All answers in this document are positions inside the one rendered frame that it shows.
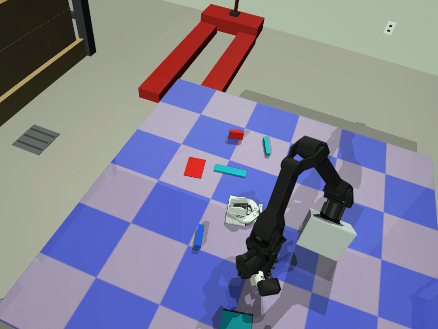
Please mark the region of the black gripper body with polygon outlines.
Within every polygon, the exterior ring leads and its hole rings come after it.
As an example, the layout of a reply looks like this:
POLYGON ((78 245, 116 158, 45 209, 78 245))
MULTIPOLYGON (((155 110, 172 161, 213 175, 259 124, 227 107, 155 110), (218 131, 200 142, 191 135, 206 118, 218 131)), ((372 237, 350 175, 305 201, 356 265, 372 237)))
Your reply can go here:
MULTIPOLYGON (((249 238, 249 237, 248 237, 249 238)), ((248 238, 246 239, 246 245, 248 250, 251 249, 251 244, 248 243, 248 238)), ((279 283, 278 278, 273 278, 271 274, 270 269, 274 269, 275 265, 274 263, 278 262, 278 258, 276 258, 273 262, 266 262, 266 265, 264 265, 260 270, 262 271, 264 275, 265 280, 260 280, 257 282, 257 287, 260 296, 271 296, 271 295, 277 295, 281 291, 281 286, 279 283)))

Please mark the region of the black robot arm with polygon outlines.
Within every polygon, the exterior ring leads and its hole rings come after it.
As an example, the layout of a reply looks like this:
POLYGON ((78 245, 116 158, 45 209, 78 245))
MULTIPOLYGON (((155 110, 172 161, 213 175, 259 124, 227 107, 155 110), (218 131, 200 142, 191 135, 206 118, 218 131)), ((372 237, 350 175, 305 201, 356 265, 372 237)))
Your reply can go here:
POLYGON ((340 178, 327 157, 329 153, 326 142, 306 135, 290 147, 288 155, 281 162, 281 170, 268 206, 259 214, 248 238, 251 249, 236 257, 236 269, 242 279, 258 274, 266 262, 273 262, 277 258, 286 241, 282 235, 284 213, 297 178, 303 171, 314 167, 325 182, 323 197, 327 201, 320 211, 322 218, 339 225, 345 208, 352 207, 353 187, 340 178), (293 159, 297 154, 303 159, 293 159), (262 238, 262 241, 256 236, 262 238))

